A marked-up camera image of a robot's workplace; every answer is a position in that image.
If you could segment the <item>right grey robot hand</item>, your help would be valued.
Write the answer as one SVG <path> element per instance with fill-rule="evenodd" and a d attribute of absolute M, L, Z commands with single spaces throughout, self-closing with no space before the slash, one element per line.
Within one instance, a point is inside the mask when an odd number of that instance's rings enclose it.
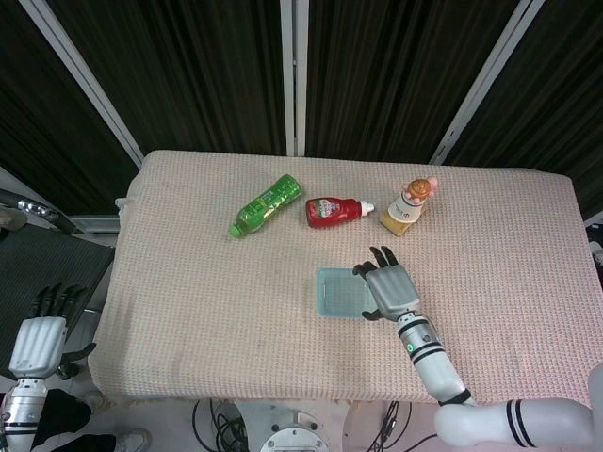
<path fill-rule="evenodd" d="M 377 265 L 365 261 L 352 270 L 353 275 L 367 283 L 376 305 L 373 311 L 363 311 L 362 317 L 368 321 L 387 319 L 396 322 L 418 306 L 419 294 L 406 269 L 389 248 L 371 246 L 369 250 Z"/>

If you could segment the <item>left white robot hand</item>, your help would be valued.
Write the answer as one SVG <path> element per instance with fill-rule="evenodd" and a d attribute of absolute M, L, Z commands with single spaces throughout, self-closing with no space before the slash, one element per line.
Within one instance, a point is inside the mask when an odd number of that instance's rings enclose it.
<path fill-rule="evenodd" d="M 87 358 L 94 342 L 65 352 L 69 330 L 79 317 L 77 303 L 88 289 L 75 284 L 44 287 L 34 298 L 18 331 L 8 369 L 16 379 L 48 379 L 61 366 Z"/>

